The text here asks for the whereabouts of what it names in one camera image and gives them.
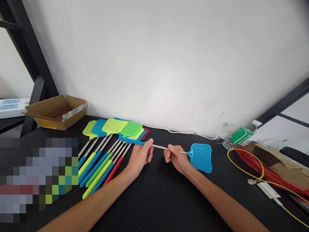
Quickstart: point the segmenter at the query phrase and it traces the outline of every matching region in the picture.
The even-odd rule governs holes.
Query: white wall
[[[226,137],[309,75],[300,1],[23,2],[58,90],[90,115]]]
[[[282,113],[292,118],[309,123],[309,94],[288,107]],[[275,139],[279,142],[279,149],[292,147],[309,155],[309,128],[299,125],[285,118],[276,116],[274,119],[257,130],[250,140]]]
[[[11,38],[0,28],[0,98],[29,98],[33,81]]]

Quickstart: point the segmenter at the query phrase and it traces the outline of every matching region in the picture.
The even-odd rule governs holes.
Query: open cardboard box
[[[278,151],[267,148],[254,141],[245,148],[282,179],[289,181],[303,190],[309,189],[309,168],[296,163]]]
[[[26,106],[24,113],[36,121],[38,126],[55,130],[67,130],[86,115],[87,102],[83,99],[67,95],[53,97]]]

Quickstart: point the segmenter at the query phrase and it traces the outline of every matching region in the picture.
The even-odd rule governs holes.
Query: black tabletop
[[[0,119],[0,134],[19,126],[25,120],[26,116]]]
[[[67,131],[38,128],[27,134],[26,138],[78,138],[81,149],[88,137],[82,134],[91,120],[98,117],[85,116]],[[197,135],[170,134],[168,131],[149,128],[149,138],[154,144],[167,146],[181,145],[189,151],[193,143],[207,143],[212,148],[211,174],[203,173],[209,180],[228,193],[270,231],[308,231],[280,208],[257,186],[247,184],[249,176],[238,170],[227,158],[227,150],[217,140],[208,140]],[[110,146],[116,141],[114,135]],[[127,165],[132,147],[125,156],[116,175]],[[248,167],[236,153],[231,153],[233,160],[245,170],[259,176]],[[20,223],[23,231],[37,231],[55,217],[82,200],[85,188],[79,186],[48,205],[40,213],[25,223]],[[290,211],[309,224],[308,218],[288,199],[281,200]],[[93,231],[231,231],[224,220],[212,207],[199,190],[181,175],[172,165],[166,164],[163,151],[154,150],[151,163],[147,164],[140,176],[122,193],[103,217],[93,227]]]

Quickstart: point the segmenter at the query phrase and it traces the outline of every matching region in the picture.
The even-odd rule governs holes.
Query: forearm
[[[89,231],[137,175],[125,169],[91,196],[52,220],[40,231]]]
[[[234,232],[268,231],[248,210],[198,170],[191,169],[185,176],[201,191]]]

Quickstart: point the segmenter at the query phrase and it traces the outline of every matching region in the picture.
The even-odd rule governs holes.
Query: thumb
[[[183,154],[180,152],[180,148],[178,146],[173,146],[171,144],[168,145],[169,150],[174,153],[177,157],[182,156]]]
[[[145,142],[145,145],[142,147],[141,150],[144,151],[144,152],[146,152],[146,154],[147,154],[149,148],[151,148],[151,146],[152,146],[153,143],[154,143],[154,140],[153,140],[153,139],[148,140],[147,142]]]

